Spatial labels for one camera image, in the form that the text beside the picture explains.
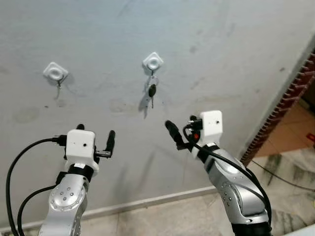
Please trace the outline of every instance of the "black cable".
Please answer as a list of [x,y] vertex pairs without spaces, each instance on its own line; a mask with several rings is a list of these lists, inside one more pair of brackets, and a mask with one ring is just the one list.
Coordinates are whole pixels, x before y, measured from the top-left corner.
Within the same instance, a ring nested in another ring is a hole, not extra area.
[[22,229],[22,214],[23,214],[23,210],[24,210],[26,203],[28,203],[28,201],[32,197],[34,197],[35,195],[42,193],[42,192],[45,192],[45,191],[48,191],[48,190],[51,190],[51,189],[54,189],[56,186],[57,185],[55,184],[55,185],[52,185],[52,186],[49,186],[46,188],[39,189],[39,190],[31,193],[27,198],[24,199],[24,201],[22,202],[22,204],[20,206],[19,212],[18,212],[18,231],[19,231],[20,236],[25,236],[23,229]]
[[280,176],[276,175],[275,173],[271,172],[270,170],[268,170],[268,169],[264,168],[263,166],[259,165],[257,162],[255,162],[255,161],[253,161],[253,160],[252,160],[252,162],[255,163],[257,166],[261,167],[262,169],[264,169],[265,171],[267,171],[268,173],[270,173],[271,175],[273,175],[274,177],[276,177],[276,178],[282,180],[283,182],[285,182],[285,183],[287,183],[287,184],[290,184],[290,185],[292,185],[292,186],[294,186],[294,187],[301,188],[301,189],[304,189],[304,190],[307,190],[307,191],[315,192],[315,189],[306,188],[306,187],[303,187],[303,186],[301,186],[301,185],[297,185],[297,184],[291,183],[290,181],[287,181],[287,180],[285,180],[284,178],[281,178]]
[[16,165],[16,163],[18,162],[18,160],[20,159],[20,157],[27,152],[29,149],[31,149],[33,146],[36,146],[38,144],[41,143],[45,143],[45,142],[52,142],[54,139],[42,139],[39,140],[35,143],[32,143],[31,145],[27,146],[25,149],[23,149],[23,151],[20,152],[19,155],[17,155],[17,157],[14,159],[14,161],[12,162],[8,174],[6,176],[6,183],[5,183],[5,201],[6,201],[6,211],[8,214],[8,219],[9,219],[9,224],[11,227],[11,231],[13,233],[14,236],[19,236],[16,228],[15,228],[15,223],[14,223],[14,219],[13,219],[13,215],[12,215],[12,208],[11,208],[11,196],[10,196],[10,181],[11,181],[11,175],[12,175],[12,171],[14,166]]
[[269,224],[271,224],[271,205],[270,205],[270,201],[269,201],[269,198],[266,194],[266,192],[264,191],[264,189],[261,187],[261,185],[259,184],[259,181],[257,179],[257,177],[254,175],[253,172],[247,172],[246,170],[244,170],[242,167],[238,166],[237,164],[235,164],[234,162],[224,158],[223,156],[220,156],[212,151],[209,151],[201,146],[199,146],[197,143],[195,143],[192,139],[189,138],[188,134],[186,133],[186,129],[190,128],[189,125],[186,125],[184,128],[183,128],[183,134],[185,136],[185,138],[191,143],[193,144],[193,146],[195,148],[197,148],[198,150],[200,151],[203,151],[205,153],[208,153],[210,156],[212,157],[215,157],[221,161],[224,161],[226,162],[227,164],[233,166],[235,169],[237,169],[238,171],[240,171],[242,174],[244,174],[249,180],[251,180],[255,185],[256,187],[259,189],[259,191],[262,193],[263,195],[263,198],[264,198],[264,204],[265,204],[265,207],[266,207],[266,210],[267,210],[267,213],[268,213],[268,218],[269,218]]
[[254,190],[252,190],[252,189],[250,189],[250,188],[247,188],[246,186],[241,185],[241,184],[238,184],[238,183],[233,183],[233,184],[235,184],[235,185],[237,185],[237,186],[239,186],[239,187],[241,187],[241,188],[246,189],[247,191],[253,193],[256,197],[258,197],[263,203],[265,202],[265,199],[263,198],[263,196],[261,196],[261,195],[260,195],[259,193],[257,193],[256,191],[254,191]]

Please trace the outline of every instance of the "concrete wall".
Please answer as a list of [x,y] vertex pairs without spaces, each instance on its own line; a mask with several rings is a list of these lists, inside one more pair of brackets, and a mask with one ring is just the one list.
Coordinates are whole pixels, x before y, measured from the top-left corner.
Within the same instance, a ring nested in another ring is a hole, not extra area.
[[[200,162],[178,152],[164,129],[189,115],[223,112],[221,144],[239,156],[315,31],[313,0],[2,0],[0,2],[0,226],[4,182],[29,143],[65,134],[78,123],[105,146],[88,208],[208,186]],[[147,80],[141,61],[157,51],[164,66],[155,107],[144,118]],[[69,70],[60,96],[42,76],[55,61]],[[38,146],[12,177],[12,206],[54,183],[63,149]],[[47,194],[24,222],[43,219]]]

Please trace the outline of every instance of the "car key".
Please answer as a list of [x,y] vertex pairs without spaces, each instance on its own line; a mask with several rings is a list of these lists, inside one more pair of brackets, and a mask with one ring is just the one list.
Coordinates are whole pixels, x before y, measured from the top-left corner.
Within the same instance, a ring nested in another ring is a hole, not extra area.
[[149,97],[151,98],[152,108],[153,108],[153,96],[155,95],[156,92],[157,92],[157,86],[154,84],[151,85],[149,87]]

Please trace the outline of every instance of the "wall stain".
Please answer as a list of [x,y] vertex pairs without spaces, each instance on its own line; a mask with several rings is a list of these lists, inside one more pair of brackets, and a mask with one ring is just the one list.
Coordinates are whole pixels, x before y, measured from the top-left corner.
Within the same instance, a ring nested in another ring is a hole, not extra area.
[[228,102],[241,97],[241,95],[230,95],[230,96],[216,96],[216,97],[199,97],[194,100],[194,104],[198,103],[208,103],[208,102]]
[[192,86],[190,87],[191,90],[195,89],[202,81],[204,81],[206,79],[206,77],[201,77],[199,80],[197,80],[196,82],[194,82],[192,84]]
[[196,46],[191,46],[190,49],[189,49],[189,52],[191,54],[195,54],[197,51],[198,51],[198,48]]
[[110,100],[109,110],[113,113],[138,113],[136,105],[128,104],[121,99]]
[[36,120],[39,117],[39,108],[25,107],[13,114],[12,119],[19,124],[26,124]]
[[56,102],[56,104],[57,104],[58,107],[65,107],[66,106],[66,102],[63,99],[59,99]]
[[202,33],[203,33],[203,30],[200,29],[200,30],[197,31],[196,35],[201,35]]
[[127,0],[127,2],[124,4],[122,9],[118,13],[118,17],[121,17],[121,16],[127,14],[128,12],[130,12],[130,10],[132,9],[132,6],[134,5],[135,1],[136,0]]
[[0,73],[3,75],[8,75],[8,74],[10,74],[10,71],[7,68],[5,68],[4,66],[0,65]]
[[227,37],[230,37],[230,36],[234,33],[235,27],[236,27],[236,24],[235,24],[235,23],[232,23],[232,24],[230,25],[230,27],[229,27],[229,29],[228,29],[228,31],[227,31],[227,33],[226,33],[226,36],[227,36]]

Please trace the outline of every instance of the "white adhesive hook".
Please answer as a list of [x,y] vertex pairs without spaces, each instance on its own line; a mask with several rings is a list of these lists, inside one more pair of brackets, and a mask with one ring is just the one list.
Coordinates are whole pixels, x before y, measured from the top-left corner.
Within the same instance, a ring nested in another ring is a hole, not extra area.
[[63,67],[61,67],[60,65],[58,65],[57,63],[51,62],[46,67],[43,74],[48,79],[60,81],[60,80],[64,79],[65,77],[67,77],[69,72],[66,69],[64,69]]
[[154,52],[151,53],[147,58],[142,61],[142,64],[146,66],[149,70],[157,70],[163,65],[164,61],[159,55]]

